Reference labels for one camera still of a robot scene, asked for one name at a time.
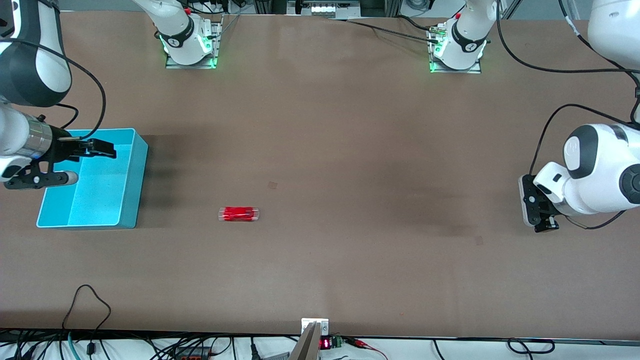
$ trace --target white robot link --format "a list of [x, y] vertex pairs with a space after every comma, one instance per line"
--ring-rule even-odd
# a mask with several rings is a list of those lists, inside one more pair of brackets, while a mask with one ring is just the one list
[[[640, 69], [640, 0], [594, 0], [588, 31], [597, 53], [626, 69]], [[637, 122], [578, 127], [564, 143], [565, 167], [550, 162], [537, 175], [520, 178], [525, 224], [549, 231], [559, 228], [556, 215], [640, 206], [639, 129]]]
[[[211, 53], [203, 44], [211, 22], [188, 15], [177, 0], [133, 0], [152, 18], [165, 51], [178, 64], [191, 65]], [[12, 108], [54, 106], [68, 93], [72, 78], [64, 54], [58, 0], [13, 0], [0, 3], [12, 15], [12, 29], [0, 37], [0, 181], [9, 189], [74, 184], [77, 174], [53, 172], [53, 164], [80, 156], [116, 157], [113, 144], [73, 138], [69, 132]], [[46, 172], [39, 164], [48, 163]]]
[[433, 56], [454, 70], [471, 68], [482, 57], [497, 6], [495, 0], [467, 0], [459, 18], [438, 24]]

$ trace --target cable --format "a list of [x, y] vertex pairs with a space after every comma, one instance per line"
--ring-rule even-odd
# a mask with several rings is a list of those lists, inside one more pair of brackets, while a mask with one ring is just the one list
[[362, 341], [360, 339], [350, 338], [348, 336], [342, 336], [342, 339], [344, 340], [345, 343], [347, 343], [347, 344], [349, 344], [351, 346], [354, 346], [356, 348], [362, 348], [362, 349], [365, 349], [365, 350], [375, 351], [375, 352], [379, 353], [380, 355], [384, 356], [385, 360], [389, 360], [389, 358], [387, 357], [387, 355], [384, 352], [378, 350], [377, 348], [372, 347], [371, 345], [367, 344], [366, 342], [364, 342], [364, 341]]
[[[597, 51], [595, 51], [593, 49], [593, 47], [591, 46], [591, 44], [580, 34], [580, 32], [578, 31], [578, 29], [575, 27], [575, 25], [573, 24], [573, 21], [571, 20], [571, 17], [569, 17], [569, 14], [567, 14], [566, 12], [566, 8], [564, 8], [564, 3], [563, 0], [558, 0], [558, 4], [560, 5], [560, 10], [562, 11], [562, 14], [564, 16], [564, 19], [567, 21], [567, 23], [569, 24], [569, 26], [573, 29], [573, 32], [575, 33], [575, 35], [578, 37], [578, 39], [584, 44], [586, 45], [586, 47], [588, 47], [589, 49], [591, 49], [594, 53], [598, 54]], [[620, 64], [616, 63], [613, 60], [609, 60], [607, 58], [605, 58], [604, 56], [598, 54], [601, 58], [607, 60], [610, 64], [614, 65], [615, 67], [619, 68], [619, 69], [624, 69], [624, 67], [622, 67]], [[627, 73], [636, 83], [636, 86], [640, 86], [640, 83], [638, 81], [638, 79], [631, 73]]]
[[89, 133], [87, 135], [81, 136], [80, 140], [84, 140], [86, 138], [88, 138], [89, 136], [93, 135], [98, 128], [100, 128], [100, 125], [102, 124], [102, 119], [104, 119], [104, 113], [107, 109], [107, 95], [104, 92], [104, 87], [102, 87], [102, 84], [100, 83], [100, 81], [87, 69], [85, 69], [82, 65], [78, 64], [77, 62], [71, 60], [70, 58], [67, 58], [65, 55], [60, 54], [59, 52], [49, 49], [46, 46], [40, 45], [40, 44], [36, 44], [34, 42], [29, 42], [26, 40], [22, 40], [22, 39], [17, 39], [17, 38], [4, 38], [4, 39], [0, 39], [0, 43], [2, 42], [13, 42], [13, 43], [18, 43], [18, 44], [24, 44], [24, 45], [28, 45], [31, 47], [36, 47], [38, 49], [42, 49], [44, 51], [47, 51], [48, 53], [51, 53], [59, 58], [61, 58], [62, 60], [65, 60], [66, 62], [70, 63], [71, 65], [77, 67], [80, 71], [84, 72], [87, 76], [89, 76], [89, 78], [91, 78], [91, 80], [93, 80], [93, 82], [98, 86], [98, 89], [100, 90], [100, 96], [102, 97], [102, 109], [100, 110], [100, 117], [98, 118], [98, 121], [95, 123], [95, 126], [93, 127], [93, 129], [91, 131], [89, 131]]
[[103, 303], [107, 307], [107, 310], [108, 310], [107, 316], [105, 316], [104, 319], [102, 319], [102, 321], [98, 324], [98, 326], [95, 327], [95, 329], [91, 333], [91, 338], [89, 339], [89, 343], [93, 343], [93, 337], [95, 336], [95, 333], [98, 331], [98, 329], [100, 329], [100, 326], [102, 326], [102, 324], [104, 324], [104, 322], [107, 321], [107, 319], [109, 319], [109, 316], [111, 316], [111, 306], [109, 306], [109, 304], [107, 304], [106, 301], [104, 301], [102, 298], [100, 298], [98, 296], [98, 293], [95, 292], [95, 289], [93, 289], [93, 286], [91, 286], [89, 284], [80, 285], [80, 286], [78, 286], [78, 289], [76, 289], [76, 293], [74, 294], [74, 299], [71, 302], [71, 306], [69, 307], [69, 310], [67, 311], [67, 314], [65, 315], [64, 319], [62, 319], [62, 329], [66, 330], [65, 324], [66, 324], [67, 320], [69, 319], [69, 315], [71, 315], [71, 310], [73, 310], [74, 305], [76, 304], [78, 293], [80, 292], [80, 290], [82, 288], [89, 288], [91, 290], [91, 292], [93, 293], [93, 296], [95, 296], [95, 298], [98, 299], [99, 302]]
[[419, 28], [420, 30], [424, 30], [424, 31], [429, 31], [429, 28], [435, 26], [435, 25], [430, 25], [430, 26], [422, 26], [418, 23], [416, 23], [415, 21], [413, 21], [412, 18], [410, 18], [409, 16], [404, 16], [404, 15], [398, 15], [396, 16], [399, 19], [404, 19], [407, 20], [411, 25], [413, 25], [416, 28]]
[[451, 18], [453, 18], [454, 16], [456, 16], [459, 12], [461, 12], [461, 11], [462, 11], [462, 9], [464, 9], [464, 8], [465, 8], [465, 6], [466, 6], [466, 5], [467, 5], [467, 2], [465, 1], [465, 4], [464, 4], [460, 9], [458, 9], [458, 11], [457, 11], [457, 12], [455, 12], [453, 15], [451, 15], [449, 18], [451, 19]]
[[373, 351], [375, 351], [377, 353], [380, 353], [380, 355], [385, 357], [385, 360], [389, 360], [389, 358], [385, 355], [384, 352], [382, 352], [382, 351], [378, 350], [377, 348], [374, 348], [374, 347], [372, 347], [370, 345], [367, 345], [367, 346], [368, 346], [367, 350], [373, 350]]
[[193, 6], [189, 5], [189, 0], [186, 0], [186, 2], [185, 2], [185, 3], [183, 3], [183, 2], [182, 2], [182, 0], [179, 0], [178, 2], [179, 2], [179, 3], [180, 3], [180, 5], [182, 5], [183, 7], [185, 7], [185, 8], [189, 8], [192, 12], [199, 13], [199, 14], [205, 14], [205, 15], [216, 15], [216, 14], [226, 13], [226, 12], [213, 12], [213, 10], [211, 10], [211, 8], [210, 8], [208, 5], [204, 4], [204, 3], [202, 3], [202, 4], [203, 4], [204, 6], [206, 6], [206, 7], [207, 7], [207, 9], [209, 9], [209, 11], [210, 11], [210, 12], [208, 12], [208, 13], [207, 13], [207, 12], [203, 12], [202, 10], [198, 10], [198, 9], [194, 8]]
[[429, 4], [429, 0], [406, 0], [405, 2], [410, 8], [414, 10], [422, 10]]
[[399, 33], [397, 31], [393, 31], [393, 30], [389, 30], [389, 29], [385, 29], [385, 28], [379, 28], [377, 26], [374, 25], [369, 25], [369, 24], [364, 24], [362, 22], [355, 22], [355, 21], [347, 21], [350, 24], [356, 24], [356, 25], [361, 25], [361, 26], [366, 26], [367, 28], [372, 28], [375, 30], [380, 30], [380, 31], [384, 31], [386, 33], [390, 33], [390, 34], [394, 34], [394, 35], [398, 35], [400, 37], [406, 37], [406, 38], [412, 38], [412, 39], [416, 39], [416, 40], [420, 40], [420, 41], [426, 41], [426, 42], [432, 42], [432, 43], [437, 43], [438, 41], [435, 39], [428, 39], [428, 38], [421, 38], [421, 37], [416, 37], [413, 35], [409, 35], [409, 34], [404, 34], [404, 33]]
[[74, 355], [74, 358], [76, 360], [81, 360], [80, 357], [78, 356], [77, 351], [76, 351], [76, 347], [74, 346], [74, 342], [73, 342], [73, 340], [71, 340], [71, 332], [69, 332], [67, 334], [67, 343], [69, 344], [69, 347], [71, 348], [71, 354]]
[[590, 73], [590, 72], [626, 72], [626, 73], [640, 74], [640, 70], [630, 70], [630, 69], [561, 70], [561, 69], [550, 69], [550, 68], [546, 68], [546, 67], [540, 67], [540, 66], [537, 66], [537, 65], [531, 65], [530, 63], [527, 63], [526, 61], [523, 61], [519, 57], [517, 57], [516, 54], [514, 54], [513, 51], [511, 51], [511, 49], [509, 48], [507, 43], [504, 41], [504, 36], [502, 35], [502, 27], [500, 26], [500, 1], [498, 1], [497, 4], [498, 4], [498, 6], [495, 7], [495, 13], [496, 13], [496, 25], [498, 27], [498, 36], [500, 37], [500, 42], [502, 42], [502, 46], [507, 51], [507, 53], [510, 55], [510, 57], [512, 57], [515, 61], [517, 61], [521, 65], [529, 67], [530, 69], [546, 71], [546, 72], [556, 72], [556, 73], [560, 73], [560, 74], [585, 74], [585, 73]]
[[221, 352], [213, 352], [212, 351], [213, 350], [213, 343], [211, 343], [211, 346], [209, 347], [209, 356], [222, 355], [222, 353], [224, 353], [225, 351], [227, 351], [231, 347], [231, 339], [229, 339], [229, 344]]
[[99, 339], [100, 341], [100, 347], [102, 348], [102, 352], [104, 353], [104, 356], [107, 358], [107, 360], [111, 360], [111, 358], [109, 357], [109, 353], [107, 352], [107, 349], [104, 347], [104, 344], [102, 343], [102, 338]]
[[445, 360], [444, 356], [442, 356], [442, 353], [440, 352], [440, 348], [438, 347], [438, 342], [435, 340], [433, 341], [433, 346], [436, 348], [436, 352], [438, 353], [438, 356], [440, 357], [440, 360]]
[[231, 20], [231, 22], [229, 22], [229, 25], [225, 26], [225, 28], [224, 28], [224, 29], [222, 29], [222, 31], [220, 32], [220, 35], [218, 35], [217, 37], [220, 37], [220, 38], [222, 37], [222, 34], [224, 34], [224, 33], [227, 31], [227, 29], [228, 29], [228, 28], [230, 28], [230, 27], [231, 27], [231, 25], [233, 25], [233, 24], [234, 24], [234, 22], [236, 22], [236, 21], [238, 20], [238, 18], [240, 18], [240, 13], [241, 13], [242, 11], [243, 11], [243, 9], [242, 9], [242, 8], [240, 8], [240, 9], [238, 10], [238, 12], [236, 13], [236, 17], [234, 17], [234, 19], [233, 19], [233, 20]]
[[59, 106], [61, 108], [71, 109], [74, 111], [74, 117], [72, 117], [71, 120], [69, 120], [69, 122], [67, 122], [66, 124], [60, 126], [60, 129], [65, 129], [67, 126], [71, 125], [74, 121], [76, 121], [76, 119], [78, 118], [78, 115], [80, 114], [80, 111], [75, 106], [71, 106], [63, 103], [56, 104], [56, 106]]
[[[569, 15], [566, 12], [566, 8], [564, 8], [564, 3], [563, 0], [558, 0], [558, 4], [560, 5], [560, 10], [562, 11], [562, 14], [564, 16], [564, 19], [567, 21], [567, 23], [569, 24], [569, 26], [573, 29], [573, 32], [575, 33], [575, 35], [578, 37], [578, 39], [586, 46], [588, 47], [590, 50], [592, 50], [594, 53], [596, 53], [597, 55], [599, 55], [599, 57], [607, 60], [610, 64], [614, 65], [615, 67], [617, 67], [618, 69], [624, 69], [623, 66], [621, 66], [619, 63], [616, 63], [613, 60], [607, 59], [604, 56], [598, 54], [597, 51], [595, 51], [593, 49], [593, 47], [591, 46], [591, 44], [580, 34], [580, 32], [578, 31], [578, 29], [575, 27], [575, 25], [573, 24], [573, 21], [571, 20], [571, 17], [569, 17]], [[628, 72], [627, 75], [629, 75], [629, 77], [631, 78], [631, 80], [633, 80], [634, 84], [636, 85], [636, 104], [634, 105], [634, 107], [631, 109], [631, 114], [629, 116], [629, 119], [631, 120], [631, 122], [636, 122], [636, 110], [638, 109], [638, 106], [640, 105], [640, 79], [638, 79], [635, 75], [633, 75], [633, 73]]]
[[234, 360], [238, 360], [236, 355], [236, 341], [233, 338], [233, 336], [231, 337], [231, 347], [233, 348], [233, 351], [234, 351]]
[[609, 114], [603, 113], [601, 111], [598, 111], [596, 109], [590, 108], [588, 106], [584, 106], [584, 105], [580, 105], [580, 104], [564, 104], [562, 106], [560, 106], [558, 109], [556, 109], [553, 114], [551, 114], [551, 116], [549, 117], [549, 119], [547, 120], [547, 123], [545, 124], [545, 127], [542, 129], [542, 134], [540, 134], [540, 139], [538, 140], [538, 146], [536, 148], [536, 152], [534, 153], [533, 156], [533, 160], [531, 161], [531, 166], [529, 167], [529, 175], [533, 175], [533, 167], [536, 164], [536, 160], [538, 159], [538, 153], [540, 152], [540, 147], [542, 145], [542, 140], [545, 137], [545, 134], [547, 133], [547, 128], [549, 127], [549, 124], [551, 123], [551, 120], [554, 119], [554, 117], [564, 108], [579, 108], [579, 109], [583, 109], [583, 110], [587, 110], [590, 111], [596, 115], [600, 115], [601, 117], [605, 117], [613, 122], [617, 122], [619, 124], [622, 124], [624, 126], [628, 126], [631, 127], [632, 129], [639, 129], [638, 125], [635, 124], [630, 124], [628, 122], [624, 122], [616, 117], [613, 117]]
[[620, 215], [624, 214], [626, 210], [622, 210], [620, 212], [618, 212], [617, 214], [613, 215], [612, 218], [608, 219], [607, 221], [603, 222], [600, 225], [596, 225], [596, 226], [587, 226], [584, 224], [581, 224], [577, 221], [575, 221], [574, 219], [572, 219], [571, 217], [565, 215], [564, 217], [567, 219], [567, 221], [569, 221], [570, 223], [572, 223], [573, 225], [576, 225], [577, 227], [580, 227], [581, 229], [584, 230], [597, 230], [597, 229], [601, 229], [609, 224], [611, 224], [612, 222], [614, 222], [617, 218], [620, 217]]
[[[522, 348], [524, 349], [524, 351], [522, 350], [516, 350], [511, 346], [511, 342], [515, 341], [517, 343], [519, 343]], [[516, 339], [516, 338], [509, 338], [507, 339], [507, 346], [509, 347], [509, 350], [513, 351], [516, 354], [520, 354], [520, 355], [528, 355], [529, 356], [529, 360], [533, 360], [533, 355], [544, 355], [544, 354], [549, 354], [551, 352], [553, 352], [556, 349], [556, 343], [553, 340], [548, 340], [548, 341], [542, 341], [543, 343], [548, 343], [551, 344], [551, 348], [548, 350], [541, 350], [541, 351], [533, 351], [533, 350], [529, 350], [529, 348], [527, 347], [527, 345], [520, 339]]]

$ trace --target robot logo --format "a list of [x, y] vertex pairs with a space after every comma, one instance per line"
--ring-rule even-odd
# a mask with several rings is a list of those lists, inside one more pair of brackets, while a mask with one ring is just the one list
[[180, 46], [180, 42], [174, 38], [170, 38], [169, 40], [166, 41], [169, 45], [171, 45], [172, 47], [178, 47]]

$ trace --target red wire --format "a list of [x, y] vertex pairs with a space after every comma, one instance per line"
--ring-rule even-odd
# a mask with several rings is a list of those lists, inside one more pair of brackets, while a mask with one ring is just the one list
[[386, 359], [386, 360], [389, 360], [389, 358], [385, 355], [385, 353], [384, 353], [384, 352], [382, 352], [382, 351], [378, 350], [377, 348], [372, 347], [371, 345], [367, 345], [367, 346], [369, 347], [369, 348], [368, 348], [368, 350], [373, 350], [373, 351], [375, 351], [375, 352], [379, 352], [382, 356], [384, 356], [384, 357], [385, 357], [385, 359]]

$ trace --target black cable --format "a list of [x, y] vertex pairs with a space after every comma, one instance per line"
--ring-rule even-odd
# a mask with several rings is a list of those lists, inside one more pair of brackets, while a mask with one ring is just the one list
[[[564, 16], [564, 18], [566, 19], [567, 23], [569, 24], [569, 26], [571, 26], [571, 28], [573, 29], [573, 31], [575, 32], [576, 36], [578, 37], [578, 39], [589, 49], [591, 49], [594, 53], [598, 54], [597, 51], [595, 51], [593, 49], [593, 47], [591, 46], [591, 44], [576, 30], [575, 26], [573, 25], [573, 22], [571, 21], [571, 18], [569, 18], [569, 14], [567, 14], [566, 12], [566, 8], [564, 8], [564, 3], [563, 0], [558, 0], [558, 4], [560, 5], [560, 10], [562, 11], [562, 14]], [[624, 67], [622, 67], [619, 63], [616, 63], [613, 60], [607, 59], [604, 56], [598, 54], [599, 57], [607, 60], [610, 64], [614, 65], [615, 67], [617, 67], [618, 69], [624, 69]], [[629, 77], [631, 78], [631, 80], [633, 80], [634, 84], [636, 85], [636, 104], [634, 105], [633, 109], [631, 110], [631, 115], [629, 116], [631, 122], [636, 122], [636, 110], [638, 109], [638, 106], [640, 105], [640, 79], [638, 79], [635, 75], [633, 75], [633, 73], [628, 72], [627, 75], [629, 75]]]
[[414, 10], [422, 10], [428, 7], [429, 0], [406, 0], [406, 4]]
[[45, 355], [47, 353], [47, 350], [49, 349], [51, 344], [53, 344], [53, 338], [51, 338], [51, 340], [49, 340], [49, 342], [47, 343], [47, 346], [45, 346], [44, 349], [42, 349], [42, 353], [40, 353], [40, 355], [38, 357], [36, 357], [36, 360], [44, 359], [44, 357], [45, 357]]
[[[547, 123], [545, 124], [545, 127], [542, 129], [542, 133], [540, 134], [540, 139], [538, 140], [538, 146], [536, 147], [536, 152], [533, 155], [533, 160], [531, 161], [531, 166], [529, 167], [529, 175], [533, 175], [533, 168], [536, 165], [536, 160], [538, 159], [538, 153], [540, 152], [540, 147], [542, 146], [542, 140], [545, 138], [545, 134], [547, 133], [547, 128], [549, 127], [549, 124], [551, 124], [551, 120], [554, 119], [554, 117], [564, 108], [579, 108], [579, 109], [583, 109], [583, 110], [587, 110], [590, 111], [596, 115], [600, 115], [602, 117], [605, 117], [611, 121], [617, 122], [619, 124], [622, 124], [624, 126], [628, 126], [631, 127], [632, 129], [638, 129], [638, 124], [637, 123], [628, 123], [628, 122], [624, 122], [616, 117], [613, 117], [609, 114], [603, 113], [601, 111], [598, 111], [596, 109], [590, 108], [588, 106], [584, 106], [584, 105], [580, 105], [580, 104], [564, 104], [562, 106], [560, 106], [558, 109], [556, 109], [553, 114], [551, 114], [551, 116], [549, 117], [549, 119], [547, 120]], [[568, 216], [564, 216], [567, 221], [569, 221], [571, 224], [576, 225], [577, 227], [580, 227], [581, 229], [584, 230], [597, 230], [597, 229], [601, 229], [609, 224], [611, 224], [612, 222], [614, 222], [617, 218], [619, 218], [622, 214], [625, 213], [626, 210], [620, 211], [619, 213], [615, 214], [612, 218], [608, 219], [607, 221], [603, 222], [600, 225], [595, 225], [595, 226], [586, 226], [584, 224], [581, 224], [577, 221], [575, 221], [574, 219], [572, 219], [571, 217]]]
[[102, 343], [102, 338], [98, 340], [100, 342], [100, 347], [102, 348], [102, 352], [104, 353], [104, 356], [107, 358], [107, 360], [111, 360], [111, 358], [109, 357], [109, 353], [107, 352], [107, 349], [104, 347], [104, 344]]
[[60, 351], [60, 360], [65, 360], [64, 354], [62, 354], [62, 339], [64, 338], [65, 331], [60, 331], [60, 337], [58, 339], [58, 350]]
[[575, 221], [574, 219], [572, 219], [571, 217], [568, 217], [566, 215], [564, 217], [567, 219], [567, 221], [569, 221], [573, 225], [576, 225], [577, 227], [580, 227], [581, 229], [584, 229], [584, 230], [597, 230], [597, 229], [601, 229], [601, 228], [611, 224], [612, 222], [614, 222], [617, 218], [620, 217], [620, 215], [624, 214], [625, 211], [626, 210], [622, 210], [622, 211], [618, 212], [617, 214], [613, 215], [612, 218], [608, 219], [607, 221], [603, 222], [602, 224], [595, 225], [595, 226], [587, 226], [587, 225], [581, 224], [581, 223]]
[[538, 153], [540, 152], [540, 147], [542, 145], [542, 140], [545, 137], [545, 134], [547, 133], [547, 128], [549, 127], [549, 124], [551, 123], [551, 120], [554, 119], [554, 117], [564, 108], [580, 108], [583, 110], [587, 110], [590, 111], [596, 115], [600, 115], [601, 117], [605, 117], [613, 122], [617, 122], [619, 124], [622, 124], [624, 126], [628, 126], [631, 127], [632, 129], [639, 129], [639, 126], [635, 125], [635, 124], [630, 124], [628, 122], [624, 122], [620, 119], [618, 119], [617, 117], [613, 117], [609, 114], [603, 113], [601, 111], [598, 111], [596, 109], [590, 108], [588, 106], [584, 106], [584, 105], [580, 105], [580, 104], [564, 104], [562, 106], [560, 106], [558, 109], [556, 109], [553, 114], [551, 114], [551, 116], [549, 117], [549, 119], [547, 120], [547, 123], [545, 124], [545, 127], [542, 129], [542, 134], [540, 134], [540, 139], [538, 140], [538, 146], [536, 148], [536, 152], [534, 153], [533, 156], [533, 160], [531, 161], [531, 166], [529, 167], [529, 175], [533, 175], [533, 167], [536, 164], [536, 160], [538, 159]]
[[222, 355], [222, 353], [224, 353], [225, 351], [229, 350], [229, 348], [231, 347], [231, 339], [229, 339], [229, 344], [221, 352], [213, 352], [213, 344], [216, 342], [217, 339], [218, 338], [213, 339], [213, 343], [211, 343], [211, 346], [209, 347], [209, 355], [210, 356]]
[[465, 1], [465, 4], [464, 4], [460, 9], [458, 9], [458, 11], [457, 11], [457, 12], [455, 12], [453, 15], [451, 15], [449, 18], [451, 19], [451, 18], [453, 18], [454, 16], [456, 16], [459, 12], [461, 12], [461, 11], [462, 11], [462, 9], [464, 9], [464, 8], [465, 8], [465, 6], [466, 6], [466, 5], [467, 5], [467, 2]]
[[18, 338], [15, 340], [15, 352], [13, 353], [13, 358], [14, 359], [19, 359], [18, 358], [18, 354], [20, 354], [20, 357], [22, 357], [22, 353], [20, 352], [20, 349], [22, 348], [20, 345], [20, 340], [22, 339], [22, 330], [20, 330], [20, 333], [18, 334]]
[[101, 297], [98, 296], [98, 293], [95, 292], [95, 289], [93, 289], [93, 286], [89, 285], [89, 284], [83, 284], [78, 286], [78, 289], [76, 289], [76, 293], [74, 294], [74, 299], [71, 302], [71, 306], [69, 307], [69, 310], [67, 311], [67, 314], [65, 315], [64, 319], [62, 319], [62, 329], [63, 330], [67, 330], [65, 328], [65, 324], [67, 322], [67, 320], [69, 319], [69, 315], [71, 315], [71, 310], [73, 310], [74, 305], [76, 304], [76, 300], [78, 297], [78, 293], [80, 292], [80, 290], [82, 290], [82, 288], [89, 288], [89, 290], [91, 290], [91, 292], [93, 293], [93, 296], [101, 303], [103, 303], [106, 307], [107, 307], [107, 316], [104, 317], [104, 319], [102, 319], [102, 321], [98, 324], [98, 326], [95, 327], [95, 329], [93, 330], [93, 332], [91, 333], [91, 338], [89, 339], [89, 343], [93, 343], [93, 337], [95, 336], [95, 333], [100, 329], [100, 327], [102, 326], [102, 324], [104, 324], [104, 322], [106, 322], [109, 319], [109, 316], [111, 316], [111, 306], [109, 306], [109, 304], [107, 304], [106, 301], [104, 301]]
[[[564, 8], [564, 3], [563, 0], [558, 0], [558, 4], [560, 5], [560, 10], [562, 11], [562, 15], [564, 16], [564, 18], [567, 20], [567, 22], [569, 23], [569, 25], [571, 26], [571, 28], [574, 30], [574, 32], [576, 32], [576, 36], [578, 37], [578, 39], [584, 44], [586, 45], [586, 47], [588, 47], [589, 49], [591, 49], [594, 53], [598, 54], [597, 51], [595, 51], [593, 49], [593, 47], [591, 46], [591, 44], [579, 33], [577, 32], [575, 26], [573, 25], [573, 22], [571, 21], [571, 19], [569, 18], [569, 14], [566, 12], [566, 8]], [[618, 69], [624, 69], [624, 67], [622, 67], [620, 64], [616, 63], [613, 60], [609, 60], [607, 58], [605, 58], [604, 56], [598, 54], [601, 58], [607, 60], [610, 64], [614, 65], [615, 67], [617, 67]], [[636, 83], [636, 87], [640, 86], [640, 83], [638, 81], [638, 79], [632, 74], [632, 73], [627, 73]]]
[[75, 106], [71, 106], [63, 103], [56, 104], [56, 106], [59, 106], [61, 108], [71, 109], [74, 111], [74, 117], [72, 117], [71, 120], [69, 120], [69, 122], [67, 122], [66, 124], [60, 126], [60, 129], [65, 129], [67, 126], [71, 125], [74, 121], [76, 121], [76, 119], [78, 118], [78, 115], [80, 114], [80, 111]]
[[495, 7], [495, 13], [496, 13], [496, 25], [498, 27], [498, 36], [500, 37], [500, 42], [502, 42], [502, 46], [507, 51], [507, 53], [510, 55], [510, 57], [512, 57], [515, 61], [517, 61], [521, 65], [529, 67], [530, 69], [546, 71], [546, 72], [556, 72], [556, 73], [561, 73], [561, 74], [585, 74], [585, 73], [591, 73], [591, 72], [626, 72], [626, 73], [640, 74], [640, 70], [630, 70], [630, 69], [561, 70], [561, 69], [550, 69], [550, 68], [546, 68], [546, 67], [540, 67], [540, 66], [536, 66], [536, 65], [531, 65], [530, 63], [527, 63], [526, 61], [523, 61], [519, 57], [517, 57], [516, 54], [514, 54], [513, 51], [511, 51], [511, 49], [509, 48], [507, 43], [504, 41], [504, 37], [502, 36], [502, 28], [500, 26], [500, 1], [498, 1], [497, 4], [498, 5]]
[[440, 360], [445, 360], [444, 356], [442, 356], [442, 353], [440, 352], [440, 348], [438, 347], [438, 342], [435, 340], [433, 341], [433, 346], [436, 348], [436, 352], [438, 353], [438, 356], [440, 357]]
[[237, 355], [236, 355], [236, 341], [233, 338], [233, 336], [231, 337], [231, 348], [234, 351], [234, 360], [238, 360]]
[[100, 81], [87, 69], [85, 69], [82, 65], [78, 64], [77, 62], [71, 60], [70, 58], [67, 58], [65, 55], [60, 54], [59, 52], [49, 49], [46, 46], [40, 45], [40, 44], [36, 44], [34, 42], [29, 42], [26, 40], [22, 40], [22, 39], [17, 39], [17, 38], [4, 38], [4, 39], [0, 39], [0, 43], [2, 42], [15, 42], [18, 44], [24, 44], [24, 45], [28, 45], [31, 47], [36, 47], [38, 49], [42, 49], [44, 51], [47, 51], [48, 53], [51, 53], [59, 58], [61, 58], [62, 60], [65, 60], [66, 62], [70, 63], [71, 65], [77, 67], [80, 71], [84, 72], [87, 76], [89, 76], [89, 78], [91, 78], [91, 80], [93, 80], [93, 82], [98, 86], [98, 89], [100, 89], [100, 96], [102, 97], [102, 109], [100, 110], [100, 117], [98, 118], [98, 121], [95, 123], [95, 126], [93, 127], [93, 129], [91, 131], [89, 131], [89, 133], [87, 135], [81, 136], [80, 140], [84, 140], [86, 138], [88, 138], [89, 136], [93, 135], [98, 128], [100, 128], [100, 125], [102, 124], [102, 119], [104, 119], [104, 113], [107, 109], [107, 95], [104, 91], [104, 87], [102, 87], [102, 84], [100, 83]]
[[636, 122], [636, 111], [638, 110], [638, 106], [640, 106], [640, 94], [636, 95], [636, 103], [634, 105], [634, 107], [631, 109], [631, 114], [629, 115], [629, 119], [631, 120], [631, 122]]
[[374, 25], [369, 25], [369, 24], [364, 24], [362, 22], [355, 22], [355, 21], [347, 21], [350, 24], [356, 24], [356, 25], [361, 25], [361, 26], [366, 26], [367, 28], [372, 28], [375, 30], [380, 30], [380, 31], [384, 31], [386, 33], [390, 33], [390, 34], [394, 34], [394, 35], [398, 35], [400, 37], [406, 37], [406, 38], [412, 38], [412, 39], [416, 39], [416, 40], [420, 40], [420, 41], [426, 41], [426, 42], [432, 42], [432, 43], [437, 43], [437, 40], [435, 39], [428, 39], [428, 38], [421, 38], [421, 37], [416, 37], [414, 35], [409, 35], [409, 34], [404, 34], [404, 33], [399, 33], [397, 31], [393, 31], [393, 30], [389, 30], [389, 29], [385, 29], [385, 28], [379, 28], [377, 26]]
[[180, 5], [182, 5], [183, 7], [185, 7], [185, 8], [189, 8], [192, 12], [199, 13], [199, 14], [205, 14], [205, 15], [217, 15], [217, 14], [221, 14], [221, 13], [227, 13], [227, 12], [213, 12], [213, 11], [211, 10], [211, 8], [210, 8], [208, 5], [204, 4], [204, 3], [203, 3], [203, 5], [204, 5], [204, 6], [206, 6], [206, 7], [207, 7], [207, 9], [209, 9], [210, 13], [203, 12], [202, 10], [198, 10], [198, 9], [194, 8], [193, 6], [189, 5], [189, 0], [186, 0], [186, 2], [185, 2], [185, 3], [183, 3], [183, 2], [182, 2], [182, 0], [179, 0], [178, 2], [179, 2], [179, 3], [180, 3]]
[[[523, 350], [516, 350], [511, 346], [511, 342], [515, 341], [517, 343], [519, 343]], [[537, 342], [542, 342], [542, 343], [547, 343], [547, 344], [551, 344], [551, 348], [548, 350], [539, 350], [539, 351], [533, 351], [533, 350], [529, 350], [529, 347], [527, 347], [527, 345], [524, 343], [524, 341], [520, 340], [520, 339], [516, 339], [516, 338], [509, 338], [507, 339], [507, 346], [509, 347], [509, 350], [513, 351], [516, 354], [520, 354], [520, 355], [528, 355], [529, 356], [529, 360], [533, 360], [533, 355], [544, 355], [544, 354], [549, 354], [551, 352], [553, 352], [556, 349], [556, 343], [553, 340], [548, 340], [548, 341], [537, 341]]]
[[422, 26], [422, 25], [418, 24], [417, 22], [413, 21], [413, 19], [412, 19], [412, 18], [410, 18], [409, 16], [404, 16], [404, 15], [401, 15], [401, 14], [400, 14], [400, 15], [396, 15], [396, 17], [397, 17], [398, 19], [404, 19], [404, 20], [407, 20], [407, 21], [409, 22], [409, 24], [411, 24], [412, 26], [414, 26], [414, 27], [416, 27], [416, 28], [418, 28], [418, 29], [420, 29], [420, 30], [424, 30], [424, 31], [429, 31], [429, 28], [431, 28], [431, 27], [435, 26], [435, 25]]

